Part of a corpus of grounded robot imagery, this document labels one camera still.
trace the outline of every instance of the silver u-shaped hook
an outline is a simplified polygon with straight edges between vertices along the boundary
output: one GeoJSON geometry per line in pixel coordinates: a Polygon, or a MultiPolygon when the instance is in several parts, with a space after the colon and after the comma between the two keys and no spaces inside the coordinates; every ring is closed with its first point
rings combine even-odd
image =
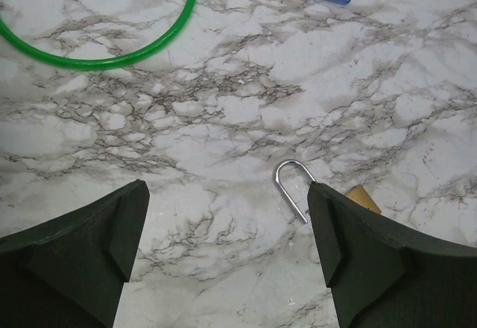
{"type": "Polygon", "coordinates": [[[302,221],[306,224],[308,222],[308,220],[306,219],[305,215],[302,213],[302,211],[298,208],[298,206],[296,205],[296,203],[293,201],[293,199],[291,198],[290,194],[287,193],[287,191],[285,190],[285,188],[283,187],[282,185],[282,182],[280,181],[280,171],[282,170],[282,168],[284,166],[287,166],[287,165],[294,165],[300,169],[302,169],[308,176],[309,178],[316,182],[316,179],[313,177],[312,173],[310,173],[310,170],[308,170],[307,167],[304,166],[304,164],[302,162],[299,162],[298,160],[295,160],[295,159],[287,159],[287,160],[283,160],[279,165],[277,165],[277,167],[275,168],[275,173],[274,173],[274,179],[275,179],[275,184],[277,185],[278,189],[280,190],[280,192],[282,193],[282,195],[285,197],[285,199],[288,201],[288,203],[290,204],[291,208],[293,209],[293,211],[295,212],[295,214],[297,216],[300,216],[300,218],[302,219],[302,221]]]}

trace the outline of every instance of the marble surface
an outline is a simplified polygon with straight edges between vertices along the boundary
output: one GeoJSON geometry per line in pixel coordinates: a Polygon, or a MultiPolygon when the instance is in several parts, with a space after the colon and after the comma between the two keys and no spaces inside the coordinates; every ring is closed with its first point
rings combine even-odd
{"type": "MultiPolygon", "coordinates": [[[[184,0],[1,0],[70,57],[149,43],[184,0]]],[[[383,214],[477,246],[477,0],[198,0],[135,66],[74,72],[0,41],[0,236],[137,178],[151,203],[117,328],[337,327],[310,225],[271,174],[302,160],[383,214]]],[[[307,184],[284,181],[301,207],[307,184]]]]}

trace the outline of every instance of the green hose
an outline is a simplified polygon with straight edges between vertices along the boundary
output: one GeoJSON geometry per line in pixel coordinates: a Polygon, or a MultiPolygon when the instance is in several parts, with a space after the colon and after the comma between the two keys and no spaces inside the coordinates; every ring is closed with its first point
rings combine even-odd
{"type": "Polygon", "coordinates": [[[118,57],[104,58],[101,60],[79,60],[75,58],[66,58],[49,54],[44,51],[40,51],[38,48],[27,44],[23,40],[17,37],[1,20],[0,18],[0,34],[17,50],[24,54],[53,66],[65,67],[67,69],[77,69],[80,71],[103,71],[105,69],[115,69],[118,67],[125,67],[132,65],[133,63],[144,60],[145,58],[155,54],[159,50],[163,49],[168,43],[170,43],[183,29],[187,20],[192,15],[196,0],[187,0],[186,5],[177,21],[167,30],[159,39],[150,43],[149,45],[131,52],[130,54],[124,54],[118,57]]]}

